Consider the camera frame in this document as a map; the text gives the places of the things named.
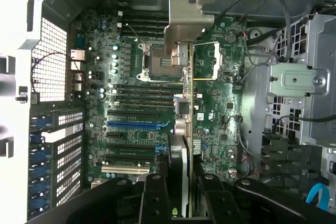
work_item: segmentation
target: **perforated metal panel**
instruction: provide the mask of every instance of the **perforated metal panel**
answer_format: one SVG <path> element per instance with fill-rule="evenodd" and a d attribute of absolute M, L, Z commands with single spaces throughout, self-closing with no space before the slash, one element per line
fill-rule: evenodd
<path fill-rule="evenodd" d="M 33 68 L 35 91 L 40 93 L 40 101 L 64 101 L 66 84 L 67 32 L 42 18 L 41 40 L 32 50 L 33 64 L 44 56 Z"/>

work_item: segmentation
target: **mounting hole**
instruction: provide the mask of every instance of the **mounting hole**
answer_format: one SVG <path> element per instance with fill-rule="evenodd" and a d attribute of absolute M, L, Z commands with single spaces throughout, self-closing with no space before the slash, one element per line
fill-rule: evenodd
<path fill-rule="evenodd" d="M 160 212 L 155 210 L 152 212 L 152 216 L 159 216 L 160 215 Z"/>

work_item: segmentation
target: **metal bracket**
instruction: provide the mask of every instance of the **metal bracket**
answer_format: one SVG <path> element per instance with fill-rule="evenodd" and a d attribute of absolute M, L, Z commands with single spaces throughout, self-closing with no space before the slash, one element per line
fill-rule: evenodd
<path fill-rule="evenodd" d="M 212 4 L 215 0 L 169 0 L 169 25 L 164 28 L 164 51 L 172 55 L 178 42 L 194 41 L 205 27 L 214 24 L 214 15 L 202 12 L 205 4 Z"/>
<path fill-rule="evenodd" d="M 304 97 L 307 93 L 328 91 L 328 72 L 308 69 L 307 65 L 279 63 L 268 67 L 268 94 L 280 97 Z"/>

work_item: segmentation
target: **blue pcie slot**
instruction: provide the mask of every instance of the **blue pcie slot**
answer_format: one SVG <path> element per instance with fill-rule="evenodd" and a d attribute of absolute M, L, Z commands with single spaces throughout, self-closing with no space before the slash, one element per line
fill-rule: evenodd
<path fill-rule="evenodd" d="M 167 123 L 135 123 L 135 122 L 119 122 L 119 121 L 108 121 L 108 127 L 117 128 L 129 128 L 129 129 L 145 129 L 145 130 L 160 130 L 166 127 L 170 121 Z"/>
<path fill-rule="evenodd" d="M 51 165 L 49 164 L 49 162 L 32 164 L 29 168 L 30 178 L 41 177 L 49 174 L 51 174 Z"/>
<path fill-rule="evenodd" d="M 31 144 L 43 144 L 45 137 L 41 136 L 41 133 L 30 134 L 29 141 Z"/>

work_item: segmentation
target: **pcie slot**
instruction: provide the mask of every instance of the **pcie slot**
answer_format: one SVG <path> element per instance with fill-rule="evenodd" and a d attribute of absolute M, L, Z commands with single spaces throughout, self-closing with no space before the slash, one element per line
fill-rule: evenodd
<path fill-rule="evenodd" d="M 153 162 L 153 156 L 131 156 L 131 155 L 121 155 L 121 154 L 109 154 L 106 155 L 107 160 L 123 160 L 123 161 L 144 161 Z"/>
<path fill-rule="evenodd" d="M 146 118 L 157 118 L 156 113 L 141 112 L 141 111 L 121 111 L 121 110 L 109 110 L 107 115 L 114 116 L 145 116 Z"/>
<path fill-rule="evenodd" d="M 120 121 L 108 121 L 108 127 L 128 128 L 128 129 L 145 129 L 145 130 L 160 130 L 166 127 L 167 123 L 137 123 L 137 122 L 120 122 Z"/>
<path fill-rule="evenodd" d="M 106 148 L 129 148 L 129 149 L 145 149 L 154 150 L 154 145 L 143 145 L 143 144 L 107 144 Z"/>
<path fill-rule="evenodd" d="M 124 174 L 146 174 L 149 173 L 149 167 L 137 167 L 127 165 L 103 165 L 102 173 L 124 173 Z"/>
<path fill-rule="evenodd" d="M 122 138 L 122 132 L 117 132 L 117 131 L 109 131 L 106 133 L 106 137 L 109 138 Z"/>

